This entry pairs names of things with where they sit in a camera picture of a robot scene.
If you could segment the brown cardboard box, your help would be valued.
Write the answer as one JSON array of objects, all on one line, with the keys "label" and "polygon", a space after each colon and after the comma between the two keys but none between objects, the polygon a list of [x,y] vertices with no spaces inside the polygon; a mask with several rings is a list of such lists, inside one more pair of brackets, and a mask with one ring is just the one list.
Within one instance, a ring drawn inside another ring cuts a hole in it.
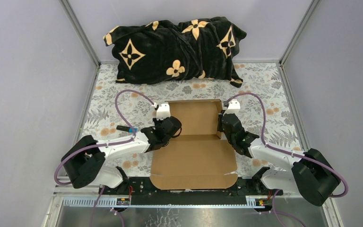
[{"label": "brown cardboard box", "polygon": [[170,101],[170,113],[181,122],[181,133],[153,152],[152,184],[161,190],[226,189],[238,178],[235,151],[218,132],[222,102]]}]

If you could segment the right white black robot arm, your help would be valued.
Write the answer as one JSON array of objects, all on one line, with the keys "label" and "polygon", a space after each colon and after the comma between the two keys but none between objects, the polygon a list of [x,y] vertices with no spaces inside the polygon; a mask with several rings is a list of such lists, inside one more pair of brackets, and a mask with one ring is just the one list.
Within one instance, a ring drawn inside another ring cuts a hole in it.
[{"label": "right white black robot arm", "polygon": [[281,168],[280,171],[260,171],[259,180],[267,189],[298,193],[312,205],[322,206],[342,182],[318,150],[311,148],[303,153],[293,153],[266,143],[259,135],[246,131],[233,113],[218,115],[218,130],[224,133],[238,154],[265,160]]}]

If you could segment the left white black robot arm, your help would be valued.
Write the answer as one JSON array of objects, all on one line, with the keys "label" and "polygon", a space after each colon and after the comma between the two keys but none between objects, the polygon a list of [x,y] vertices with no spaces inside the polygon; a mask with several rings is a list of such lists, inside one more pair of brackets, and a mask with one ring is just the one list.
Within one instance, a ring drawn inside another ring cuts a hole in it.
[{"label": "left white black robot arm", "polygon": [[154,126],[143,128],[134,135],[115,140],[95,140],[91,135],[82,137],[62,157],[56,172],[63,167],[69,184],[75,189],[90,184],[115,188],[126,177],[120,168],[106,166],[107,163],[120,156],[161,149],[168,145],[170,139],[178,137],[182,130],[181,122],[173,116],[154,123]]}]

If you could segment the black blue marker pen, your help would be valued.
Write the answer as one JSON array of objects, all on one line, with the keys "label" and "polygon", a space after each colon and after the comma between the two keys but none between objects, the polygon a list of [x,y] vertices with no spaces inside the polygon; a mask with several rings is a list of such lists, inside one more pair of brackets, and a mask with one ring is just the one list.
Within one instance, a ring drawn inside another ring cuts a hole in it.
[{"label": "black blue marker pen", "polygon": [[124,132],[130,132],[130,133],[138,131],[137,128],[133,128],[133,127],[129,127],[129,126],[122,126],[122,125],[117,125],[116,130],[124,131]]}]

